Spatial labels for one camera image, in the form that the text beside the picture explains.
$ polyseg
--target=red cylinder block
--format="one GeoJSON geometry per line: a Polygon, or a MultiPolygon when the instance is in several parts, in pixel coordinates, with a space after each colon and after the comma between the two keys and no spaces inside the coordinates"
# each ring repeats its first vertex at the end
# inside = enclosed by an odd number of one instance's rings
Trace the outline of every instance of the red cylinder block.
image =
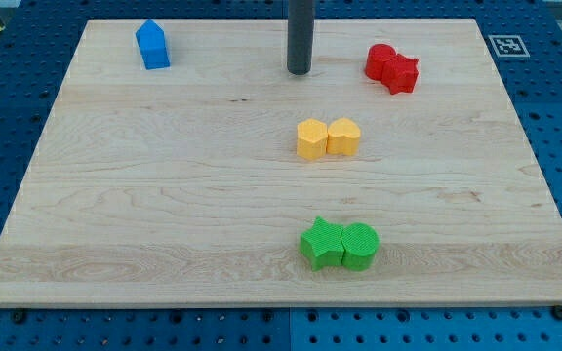
{"type": "Polygon", "coordinates": [[[368,62],[366,62],[366,75],[370,79],[378,80],[382,78],[382,68],[384,64],[396,57],[394,48],[385,44],[376,44],[368,52],[368,62]]]}

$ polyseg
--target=red star-shaped block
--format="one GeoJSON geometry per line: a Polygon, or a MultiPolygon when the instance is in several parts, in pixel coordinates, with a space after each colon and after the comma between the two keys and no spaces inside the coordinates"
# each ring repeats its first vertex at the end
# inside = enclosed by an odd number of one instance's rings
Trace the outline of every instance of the red star-shaped block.
{"type": "Polygon", "coordinates": [[[384,63],[381,83],[389,88],[390,94],[413,92],[419,74],[418,61],[417,58],[406,58],[398,54],[394,59],[384,63]]]}

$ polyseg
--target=yellow hexagonal block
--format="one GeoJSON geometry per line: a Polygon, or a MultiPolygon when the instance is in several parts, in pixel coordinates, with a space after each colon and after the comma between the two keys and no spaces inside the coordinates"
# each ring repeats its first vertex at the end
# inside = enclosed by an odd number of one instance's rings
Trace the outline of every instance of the yellow hexagonal block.
{"type": "Polygon", "coordinates": [[[309,118],[297,125],[297,154],[307,160],[315,160],[327,153],[327,125],[309,118]]]}
{"type": "Polygon", "coordinates": [[[352,156],[359,149],[361,130],[350,119],[342,117],[329,126],[327,153],[352,156]]]}

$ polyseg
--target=blue house-shaped block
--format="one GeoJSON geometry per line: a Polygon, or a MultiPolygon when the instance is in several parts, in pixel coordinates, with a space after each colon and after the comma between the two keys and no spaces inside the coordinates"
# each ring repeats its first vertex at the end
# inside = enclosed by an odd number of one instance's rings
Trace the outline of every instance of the blue house-shaped block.
{"type": "Polygon", "coordinates": [[[152,19],[147,19],[138,29],[136,39],[146,69],[164,68],[171,65],[166,51],[164,31],[152,19]]]}

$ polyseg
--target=black metal pole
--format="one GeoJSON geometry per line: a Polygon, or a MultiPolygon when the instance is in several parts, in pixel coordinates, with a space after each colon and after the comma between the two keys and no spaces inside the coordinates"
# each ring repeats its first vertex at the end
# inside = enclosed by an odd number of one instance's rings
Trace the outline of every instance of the black metal pole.
{"type": "Polygon", "coordinates": [[[288,70],[303,75],[311,69],[314,0],[290,0],[288,10],[288,70]]]}

